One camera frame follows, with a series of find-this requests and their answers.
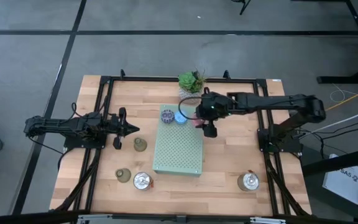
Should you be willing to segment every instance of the potted succulent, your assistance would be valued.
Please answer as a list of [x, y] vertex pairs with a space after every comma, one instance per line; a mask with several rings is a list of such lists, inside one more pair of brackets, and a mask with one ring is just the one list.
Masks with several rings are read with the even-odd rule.
[[[205, 78], [198, 71], [186, 72], [179, 75], [179, 96], [183, 100], [188, 97], [200, 97], [204, 87]], [[195, 104], [198, 99], [189, 99], [183, 103]]]

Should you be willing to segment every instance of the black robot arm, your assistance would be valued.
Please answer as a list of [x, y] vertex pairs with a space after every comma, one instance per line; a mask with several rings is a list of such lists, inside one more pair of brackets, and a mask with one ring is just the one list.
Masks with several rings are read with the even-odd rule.
[[45, 133], [59, 133], [66, 137], [65, 147], [96, 148], [104, 147], [107, 134], [116, 134], [113, 146], [121, 148], [121, 137], [138, 131], [139, 128], [126, 121], [125, 108], [119, 109], [119, 115], [112, 114], [107, 121], [99, 112], [88, 113], [71, 119], [46, 119], [40, 116], [25, 121], [25, 135], [32, 138]]
[[257, 96], [253, 93], [227, 93], [226, 96], [210, 92], [208, 87], [201, 95], [196, 116], [207, 121], [203, 128], [206, 137], [215, 138], [217, 130], [213, 122], [232, 114], [249, 114], [257, 110], [297, 110], [297, 114], [281, 124], [269, 127], [269, 138], [282, 138], [295, 128], [306, 123], [319, 123], [326, 117], [323, 102], [315, 96]]

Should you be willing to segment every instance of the pink object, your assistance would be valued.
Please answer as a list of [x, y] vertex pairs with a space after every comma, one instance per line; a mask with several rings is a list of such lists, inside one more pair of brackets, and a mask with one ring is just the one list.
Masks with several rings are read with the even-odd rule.
[[[196, 114], [194, 113], [191, 118], [197, 118], [196, 117]], [[196, 119], [196, 120], [191, 120], [191, 123], [193, 123], [193, 126], [196, 127], [196, 126], [199, 126], [201, 124], [204, 124], [205, 121], [203, 119]]]

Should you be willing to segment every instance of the plant pot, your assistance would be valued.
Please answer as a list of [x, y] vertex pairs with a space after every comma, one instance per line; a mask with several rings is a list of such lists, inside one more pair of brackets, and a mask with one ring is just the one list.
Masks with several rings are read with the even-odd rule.
[[[179, 96], [180, 96], [181, 100], [188, 98], [188, 97], [201, 97], [201, 90], [197, 93], [189, 93], [186, 90], [179, 88]], [[193, 104], [198, 103], [199, 101], [200, 101], [200, 99], [189, 99], [189, 100], [185, 100], [183, 103], [193, 105]]]

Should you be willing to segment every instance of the blue object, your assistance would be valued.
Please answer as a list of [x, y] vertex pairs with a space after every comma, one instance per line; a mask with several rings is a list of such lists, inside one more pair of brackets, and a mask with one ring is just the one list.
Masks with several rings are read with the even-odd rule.
[[176, 121], [178, 124], [184, 124], [184, 123], [186, 123], [187, 119], [186, 119], [184, 116], [182, 116], [182, 115], [179, 113], [179, 111], [177, 111], [177, 112], [175, 113], [175, 121]]

